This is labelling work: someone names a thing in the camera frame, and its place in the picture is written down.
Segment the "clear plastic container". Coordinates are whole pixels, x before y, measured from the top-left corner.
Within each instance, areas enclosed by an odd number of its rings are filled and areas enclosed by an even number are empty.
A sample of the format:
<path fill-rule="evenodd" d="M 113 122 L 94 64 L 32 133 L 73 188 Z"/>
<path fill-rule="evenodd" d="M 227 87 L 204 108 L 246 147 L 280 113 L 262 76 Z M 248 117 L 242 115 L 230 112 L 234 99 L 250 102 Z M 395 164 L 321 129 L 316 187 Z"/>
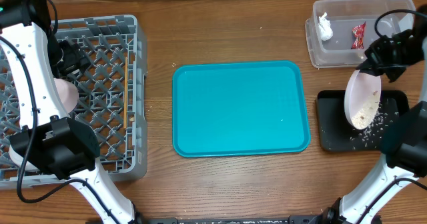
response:
<path fill-rule="evenodd" d="M 365 24 L 364 48 L 378 39 L 376 19 L 395 9 L 416 10 L 412 0 L 320 0 L 313 4 L 312 16 L 306 20 L 306 41 L 310 61 L 315 68 L 355 67 L 366 57 L 363 49 L 352 49 L 352 29 Z M 332 37 L 322 40 L 320 17 L 330 22 Z"/>

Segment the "teal plastic tray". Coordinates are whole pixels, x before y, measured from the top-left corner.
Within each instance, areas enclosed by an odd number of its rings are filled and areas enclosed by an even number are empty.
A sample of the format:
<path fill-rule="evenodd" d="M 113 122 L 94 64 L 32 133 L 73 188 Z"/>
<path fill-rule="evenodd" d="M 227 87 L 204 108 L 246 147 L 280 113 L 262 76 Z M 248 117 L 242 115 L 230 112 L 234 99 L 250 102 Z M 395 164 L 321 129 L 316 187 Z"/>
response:
<path fill-rule="evenodd" d="M 310 144 L 302 74 L 291 61 L 186 65 L 172 88 L 182 157 L 299 153 Z"/>

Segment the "grey dishwasher rack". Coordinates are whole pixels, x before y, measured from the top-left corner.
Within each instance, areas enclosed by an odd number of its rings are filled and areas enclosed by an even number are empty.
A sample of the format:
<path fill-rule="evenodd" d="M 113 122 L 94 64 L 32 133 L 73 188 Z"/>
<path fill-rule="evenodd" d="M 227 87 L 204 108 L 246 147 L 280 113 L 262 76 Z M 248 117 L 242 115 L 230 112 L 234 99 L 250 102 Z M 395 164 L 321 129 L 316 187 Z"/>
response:
<path fill-rule="evenodd" d="M 79 99 L 70 116 L 90 125 L 99 141 L 101 163 L 113 181 L 142 178 L 147 171 L 144 83 L 146 37 L 133 15 L 64 19 L 58 41 L 76 43 L 91 60 L 84 73 L 66 80 Z M 125 58 L 128 57 L 127 129 L 123 128 Z"/>

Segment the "pile of rice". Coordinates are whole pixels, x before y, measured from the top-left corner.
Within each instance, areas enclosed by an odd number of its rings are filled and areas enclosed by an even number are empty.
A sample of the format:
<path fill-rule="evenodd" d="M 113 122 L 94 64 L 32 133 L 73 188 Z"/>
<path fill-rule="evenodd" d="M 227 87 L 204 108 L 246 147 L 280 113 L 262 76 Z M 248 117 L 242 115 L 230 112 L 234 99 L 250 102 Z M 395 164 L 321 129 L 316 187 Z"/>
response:
<path fill-rule="evenodd" d="M 350 139 L 352 149 L 377 150 L 385 130 L 399 118 L 394 99 L 381 98 L 380 92 L 373 92 L 361 109 L 351 118 L 356 135 Z"/>

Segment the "grey-white small bowl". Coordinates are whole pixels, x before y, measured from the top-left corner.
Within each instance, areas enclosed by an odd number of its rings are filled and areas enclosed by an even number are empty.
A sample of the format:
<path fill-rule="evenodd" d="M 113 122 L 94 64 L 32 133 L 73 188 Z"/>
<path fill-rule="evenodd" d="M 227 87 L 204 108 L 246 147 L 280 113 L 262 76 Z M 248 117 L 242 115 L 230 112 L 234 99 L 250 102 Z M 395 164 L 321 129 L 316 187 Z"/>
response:
<path fill-rule="evenodd" d="M 20 154 L 18 154 L 12 147 L 9 148 L 9 156 L 12 162 L 14 162 L 14 164 L 16 164 L 18 167 L 22 166 L 23 157 L 20 156 Z M 38 168 L 36 168 L 36 166 L 34 166 L 32 163 L 28 161 L 25 164 L 25 171 L 36 172 L 38 171 Z"/>

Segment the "wooden chopstick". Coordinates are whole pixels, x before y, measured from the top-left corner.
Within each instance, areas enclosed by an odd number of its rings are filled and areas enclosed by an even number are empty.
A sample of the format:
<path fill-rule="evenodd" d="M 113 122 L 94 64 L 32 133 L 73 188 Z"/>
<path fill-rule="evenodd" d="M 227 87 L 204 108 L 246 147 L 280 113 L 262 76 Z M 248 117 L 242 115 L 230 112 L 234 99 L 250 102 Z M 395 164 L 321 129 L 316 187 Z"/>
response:
<path fill-rule="evenodd" d="M 124 92 L 123 92 L 123 128 L 127 129 L 127 104 L 128 104 L 128 57 L 125 58 L 125 76 L 124 76 Z"/>

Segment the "red snack wrapper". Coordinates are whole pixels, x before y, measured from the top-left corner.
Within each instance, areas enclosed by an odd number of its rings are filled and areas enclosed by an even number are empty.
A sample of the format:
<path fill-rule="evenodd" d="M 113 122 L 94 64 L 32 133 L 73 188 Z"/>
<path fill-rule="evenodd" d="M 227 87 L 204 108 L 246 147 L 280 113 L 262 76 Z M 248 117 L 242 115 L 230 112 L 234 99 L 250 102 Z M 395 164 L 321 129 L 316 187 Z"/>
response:
<path fill-rule="evenodd" d="M 365 34 L 366 23 L 357 25 L 352 28 L 352 34 L 354 36 L 354 42 L 352 43 L 351 49 L 363 49 L 364 48 L 364 34 Z"/>

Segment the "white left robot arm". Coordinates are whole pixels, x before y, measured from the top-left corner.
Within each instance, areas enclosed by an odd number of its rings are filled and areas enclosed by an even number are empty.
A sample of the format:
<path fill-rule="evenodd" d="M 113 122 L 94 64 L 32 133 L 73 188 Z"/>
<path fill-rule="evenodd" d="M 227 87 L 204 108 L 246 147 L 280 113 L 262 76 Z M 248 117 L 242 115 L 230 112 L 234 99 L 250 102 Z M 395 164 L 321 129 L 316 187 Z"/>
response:
<path fill-rule="evenodd" d="M 78 45 L 58 41 L 57 29 L 52 0 L 1 0 L 1 48 L 19 100 L 20 129 L 9 139 L 17 196 L 28 202 L 24 174 L 38 170 L 76 188 L 104 223 L 143 223 L 103 168 L 93 129 L 72 119 L 60 99 L 55 80 L 90 62 Z"/>

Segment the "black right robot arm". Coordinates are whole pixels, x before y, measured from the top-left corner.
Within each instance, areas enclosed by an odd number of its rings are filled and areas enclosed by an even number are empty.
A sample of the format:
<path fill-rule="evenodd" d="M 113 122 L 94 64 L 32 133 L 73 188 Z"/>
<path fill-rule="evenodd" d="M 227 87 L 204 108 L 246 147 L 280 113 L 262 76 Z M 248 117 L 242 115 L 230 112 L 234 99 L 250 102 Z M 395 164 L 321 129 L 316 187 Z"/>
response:
<path fill-rule="evenodd" d="M 379 38 L 365 50 L 346 90 L 318 93 L 320 144 L 329 151 L 380 150 L 358 186 L 321 215 L 304 223 L 380 223 L 377 212 L 401 189 L 426 176 L 426 86 L 418 103 L 401 104 L 399 91 L 383 91 L 381 77 L 395 82 L 407 67 L 426 60 L 426 6 L 413 11 L 411 29 Z"/>

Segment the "black plastic bin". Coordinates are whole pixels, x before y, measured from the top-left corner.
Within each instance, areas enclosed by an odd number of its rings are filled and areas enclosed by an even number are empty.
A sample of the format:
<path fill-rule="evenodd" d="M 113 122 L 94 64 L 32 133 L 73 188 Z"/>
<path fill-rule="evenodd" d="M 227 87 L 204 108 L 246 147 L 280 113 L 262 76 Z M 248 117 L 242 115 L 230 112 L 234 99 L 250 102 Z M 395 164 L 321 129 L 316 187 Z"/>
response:
<path fill-rule="evenodd" d="M 409 110 L 406 94 L 398 90 L 381 93 L 379 109 L 371 124 L 358 130 L 344 113 L 344 90 L 320 91 L 316 111 L 320 145 L 329 152 L 379 150 L 385 130 Z"/>

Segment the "white napkin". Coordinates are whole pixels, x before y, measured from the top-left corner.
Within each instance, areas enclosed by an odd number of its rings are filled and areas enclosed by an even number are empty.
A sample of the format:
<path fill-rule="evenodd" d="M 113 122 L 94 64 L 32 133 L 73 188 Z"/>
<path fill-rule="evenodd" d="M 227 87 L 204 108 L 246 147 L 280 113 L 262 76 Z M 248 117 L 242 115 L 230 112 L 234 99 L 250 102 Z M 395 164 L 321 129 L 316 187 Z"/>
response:
<path fill-rule="evenodd" d="M 324 14 L 318 18 L 318 28 L 320 31 L 320 39 L 322 41 L 328 41 L 333 37 L 333 31 L 331 28 L 331 23 L 328 20 L 328 14 L 324 12 Z"/>

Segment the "white round plate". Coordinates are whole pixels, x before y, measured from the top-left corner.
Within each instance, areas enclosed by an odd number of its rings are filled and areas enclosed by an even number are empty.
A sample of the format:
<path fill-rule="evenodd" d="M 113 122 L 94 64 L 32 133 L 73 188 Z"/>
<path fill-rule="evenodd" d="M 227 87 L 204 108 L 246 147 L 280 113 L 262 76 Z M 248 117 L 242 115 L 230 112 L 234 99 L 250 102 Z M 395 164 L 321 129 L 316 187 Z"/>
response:
<path fill-rule="evenodd" d="M 360 70 L 352 73 L 344 95 L 344 113 L 350 125 L 363 130 L 373 122 L 379 109 L 381 90 L 381 76 Z"/>

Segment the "pink plastic cup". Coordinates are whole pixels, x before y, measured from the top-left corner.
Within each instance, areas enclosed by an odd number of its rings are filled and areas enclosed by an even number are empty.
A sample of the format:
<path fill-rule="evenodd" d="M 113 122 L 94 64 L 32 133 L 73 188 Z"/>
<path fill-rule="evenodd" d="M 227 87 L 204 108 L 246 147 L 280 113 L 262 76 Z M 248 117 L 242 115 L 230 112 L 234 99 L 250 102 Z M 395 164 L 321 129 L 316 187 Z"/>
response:
<path fill-rule="evenodd" d="M 63 79 L 54 78 L 54 82 L 59 94 L 59 98 L 66 112 L 72 112 L 75 109 L 79 99 L 77 87 Z"/>

